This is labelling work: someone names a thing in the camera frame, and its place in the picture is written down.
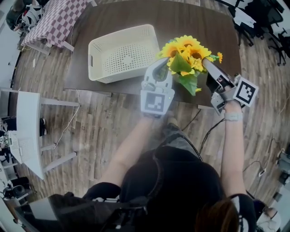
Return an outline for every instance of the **flower bouquet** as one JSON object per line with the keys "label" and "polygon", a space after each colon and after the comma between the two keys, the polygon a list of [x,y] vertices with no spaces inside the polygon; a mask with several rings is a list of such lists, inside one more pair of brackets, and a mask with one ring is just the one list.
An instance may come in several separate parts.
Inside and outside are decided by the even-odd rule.
{"label": "flower bouquet", "polygon": [[213,62],[219,60],[222,62],[222,54],[212,55],[200,42],[192,36],[181,36],[170,40],[162,50],[157,54],[157,58],[169,57],[167,66],[172,74],[177,75],[176,80],[182,84],[192,96],[201,91],[198,88],[198,75],[206,73],[207,70],[202,64],[202,60],[208,59]]}

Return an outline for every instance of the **white plastic basket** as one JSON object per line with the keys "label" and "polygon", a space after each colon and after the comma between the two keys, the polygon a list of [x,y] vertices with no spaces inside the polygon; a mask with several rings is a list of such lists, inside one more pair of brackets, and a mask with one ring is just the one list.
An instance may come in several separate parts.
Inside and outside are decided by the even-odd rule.
{"label": "white plastic basket", "polygon": [[92,81],[116,82],[145,74],[159,46],[152,25],[104,35],[89,43],[88,73]]}

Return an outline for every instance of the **black shirt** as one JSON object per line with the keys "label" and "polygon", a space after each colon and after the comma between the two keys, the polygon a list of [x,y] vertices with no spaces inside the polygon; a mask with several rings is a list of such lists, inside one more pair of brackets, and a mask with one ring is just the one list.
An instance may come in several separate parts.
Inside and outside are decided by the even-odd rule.
{"label": "black shirt", "polygon": [[[148,196],[159,173],[152,155],[153,151],[142,155],[125,175],[121,188],[111,183],[99,183],[92,186],[84,198],[106,199],[120,195],[120,202],[128,202],[139,196]],[[182,227],[194,228],[198,210],[225,198],[217,172],[186,150],[162,147],[156,157],[162,165],[163,181],[160,191],[148,205],[148,213],[159,217],[163,224],[182,222]],[[231,198],[240,215],[240,231],[255,231],[252,199],[244,194]]]}
{"label": "black shirt", "polygon": [[[24,5],[30,5],[32,4],[32,0],[23,0],[23,3]],[[13,11],[12,9],[9,10],[6,16],[6,22],[11,30],[14,30],[14,28],[17,26],[17,19],[23,14],[24,11],[25,7],[18,12]]]}

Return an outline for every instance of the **checkered tablecloth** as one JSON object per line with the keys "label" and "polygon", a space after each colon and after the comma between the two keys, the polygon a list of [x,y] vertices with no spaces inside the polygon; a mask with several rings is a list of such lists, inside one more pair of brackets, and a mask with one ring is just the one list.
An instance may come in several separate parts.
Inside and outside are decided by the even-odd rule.
{"label": "checkered tablecloth", "polygon": [[87,0],[50,0],[44,7],[42,19],[25,36],[22,46],[47,39],[49,44],[62,48],[87,4]]}

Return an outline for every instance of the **brown hair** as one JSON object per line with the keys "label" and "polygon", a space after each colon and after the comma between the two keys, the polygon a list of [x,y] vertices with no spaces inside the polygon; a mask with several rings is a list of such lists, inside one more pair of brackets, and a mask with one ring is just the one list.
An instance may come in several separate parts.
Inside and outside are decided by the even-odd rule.
{"label": "brown hair", "polygon": [[18,12],[18,11],[22,11],[24,7],[25,5],[23,3],[23,0],[15,0],[15,2],[13,3],[12,9]]}
{"label": "brown hair", "polygon": [[213,206],[203,207],[196,216],[195,232],[237,232],[239,216],[230,199],[216,202]]}

